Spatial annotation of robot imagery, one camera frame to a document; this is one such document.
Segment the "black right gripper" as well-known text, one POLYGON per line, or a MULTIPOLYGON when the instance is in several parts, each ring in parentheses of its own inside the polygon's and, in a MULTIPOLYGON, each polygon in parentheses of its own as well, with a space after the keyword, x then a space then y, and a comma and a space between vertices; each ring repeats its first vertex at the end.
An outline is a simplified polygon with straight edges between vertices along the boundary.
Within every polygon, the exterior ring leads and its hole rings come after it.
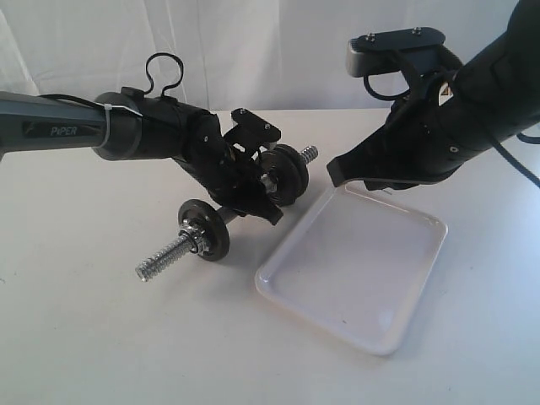
POLYGON ((368 191, 402 191, 435 184, 494 146, 494 74, 438 67, 422 82, 422 99, 395 104, 383 127, 327 164, 335 187, 363 181, 368 191))

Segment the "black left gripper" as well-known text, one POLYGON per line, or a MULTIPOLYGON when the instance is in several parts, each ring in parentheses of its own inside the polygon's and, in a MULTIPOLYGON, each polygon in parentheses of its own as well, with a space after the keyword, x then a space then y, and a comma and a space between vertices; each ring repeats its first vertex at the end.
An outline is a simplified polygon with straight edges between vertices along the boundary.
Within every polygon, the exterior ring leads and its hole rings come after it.
POLYGON ((269 198, 278 197, 278 151, 258 148, 252 156, 232 146, 221 132, 217 115, 201 110, 189 117, 176 163, 219 205, 238 216, 265 219, 276 225, 284 216, 269 198))

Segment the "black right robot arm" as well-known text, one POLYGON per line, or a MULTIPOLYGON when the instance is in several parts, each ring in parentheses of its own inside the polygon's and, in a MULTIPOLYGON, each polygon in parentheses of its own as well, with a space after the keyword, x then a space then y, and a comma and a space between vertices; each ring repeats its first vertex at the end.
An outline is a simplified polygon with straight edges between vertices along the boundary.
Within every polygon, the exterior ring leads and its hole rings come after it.
POLYGON ((407 88, 387 94, 384 124, 327 172, 334 186, 406 190, 448 179, 494 149, 528 180, 538 178, 505 148, 539 121, 539 4, 520 1, 505 31, 469 62, 431 27, 369 33, 348 42, 348 74, 373 92, 371 78, 400 73, 407 88))

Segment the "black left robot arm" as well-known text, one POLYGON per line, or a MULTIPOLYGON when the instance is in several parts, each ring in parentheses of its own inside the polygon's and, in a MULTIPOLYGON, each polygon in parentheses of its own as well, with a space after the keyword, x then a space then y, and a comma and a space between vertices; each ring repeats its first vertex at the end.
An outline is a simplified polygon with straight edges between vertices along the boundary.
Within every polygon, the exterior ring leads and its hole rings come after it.
POLYGON ((276 224, 283 216, 267 194, 252 155, 280 132, 259 124, 242 150, 218 116, 173 97, 125 88, 89 101, 69 94, 1 93, 1 153, 90 148, 104 160, 173 159, 219 205, 276 224))

